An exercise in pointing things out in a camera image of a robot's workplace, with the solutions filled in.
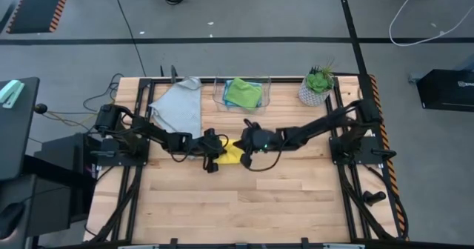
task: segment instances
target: white cable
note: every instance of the white cable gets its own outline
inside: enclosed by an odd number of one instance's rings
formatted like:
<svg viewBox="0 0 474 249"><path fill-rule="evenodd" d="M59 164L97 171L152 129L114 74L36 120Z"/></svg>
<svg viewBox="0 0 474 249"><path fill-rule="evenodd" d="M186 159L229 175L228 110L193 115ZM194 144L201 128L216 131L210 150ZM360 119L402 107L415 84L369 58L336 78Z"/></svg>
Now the white cable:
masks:
<svg viewBox="0 0 474 249"><path fill-rule="evenodd" d="M424 39L424 40L421 40L421 41L417 41L417 42L413 42L411 44L399 44L399 43L396 43L395 41L393 41L393 38L392 38L392 25L393 23L395 22L395 20L397 19L398 17L398 14L400 14L401 10L405 7L405 5L407 4L409 0L406 0L405 3L402 4L402 6L400 7L400 10L398 10L397 14L395 15L395 17L393 18L392 20L392 23L390 23L390 26L388 28L388 35L390 37L390 41L392 41L392 43L396 46L400 46L400 47L407 47L407 46L412 46L412 45L416 45L416 44L420 44L420 43L423 43L423 42L428 42L428 41L432 41L434 39L437 39L437 38L440 38L450 32L452 32L453 30L455 30L457 27L459 27L459 25L462 24L462 22L466 19L466 17L471 13L471 11L474 9L474 5L469 9L469 11L467 11L466 15L464 15L464 17L461 19L461 21L456 24L456 26L454 26L452 29L446 31L446 32L443 32L443 33L440 33L438 36L434 36L432 38L429 38L429 39Z"/></svg>

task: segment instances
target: yellow cloth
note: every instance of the yellow cloth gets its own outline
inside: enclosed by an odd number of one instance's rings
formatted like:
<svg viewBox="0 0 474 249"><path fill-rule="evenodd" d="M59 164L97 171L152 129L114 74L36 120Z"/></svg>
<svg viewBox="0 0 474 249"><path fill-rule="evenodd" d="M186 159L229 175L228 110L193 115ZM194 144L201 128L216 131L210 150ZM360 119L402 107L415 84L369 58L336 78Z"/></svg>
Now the yellow cloth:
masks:
<svg viewBox="0 0 474 249"><path fill-rule="evenodd" d="M226 138L221 138L221 141L225 143L227 141ZM244 153L244 151L240 148L234 146L234 142L237 140L229 139L229 143L225 146L225 150L227 153L220 155L219 158L214 160L214 163L217 164L240 164L240 156Z"/></svg>

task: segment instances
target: potted plant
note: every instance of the potted plant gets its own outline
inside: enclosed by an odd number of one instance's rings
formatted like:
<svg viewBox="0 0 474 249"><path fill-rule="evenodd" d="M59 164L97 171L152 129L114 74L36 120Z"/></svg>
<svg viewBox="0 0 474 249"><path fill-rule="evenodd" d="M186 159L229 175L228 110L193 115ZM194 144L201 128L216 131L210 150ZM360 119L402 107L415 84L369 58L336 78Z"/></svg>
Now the potted plant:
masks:
<svg viewBox="0 0 474 249"><path fill-rule="evenodd" d="M298 97L309 106L324 103L334 87L331 65L311 67L310 73L304 78L299 88Z"/></svg>

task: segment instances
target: white plant pot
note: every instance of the white plant pot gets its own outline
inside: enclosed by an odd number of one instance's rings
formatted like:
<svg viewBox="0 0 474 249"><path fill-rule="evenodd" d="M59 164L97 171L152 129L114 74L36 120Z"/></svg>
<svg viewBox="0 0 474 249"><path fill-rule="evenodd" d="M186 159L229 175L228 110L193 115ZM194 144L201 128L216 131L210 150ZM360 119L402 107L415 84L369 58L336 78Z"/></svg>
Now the white plant pot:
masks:
<svg viewBox="0 0 474 249"><path fill-rule="evenodd" d="M306 86L306 78L303 79L298 91L299 99L308 106L319 106L323 104L326 98L331 93L331 90L328 90L323 93L315 93L313 90Z"/></svg>

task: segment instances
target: black floor mat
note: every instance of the black floor mat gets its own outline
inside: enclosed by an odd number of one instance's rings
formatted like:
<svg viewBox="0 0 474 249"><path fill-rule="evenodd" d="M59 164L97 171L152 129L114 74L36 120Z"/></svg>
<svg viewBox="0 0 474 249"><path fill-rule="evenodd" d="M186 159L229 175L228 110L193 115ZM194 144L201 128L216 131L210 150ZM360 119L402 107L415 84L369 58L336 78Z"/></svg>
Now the black floor mat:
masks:
<svg viewBox="0 0 474 249"><path fill-rule="evenodd" d="M7 33L47 33L58 28L66 0L20 0Z"/></svg>

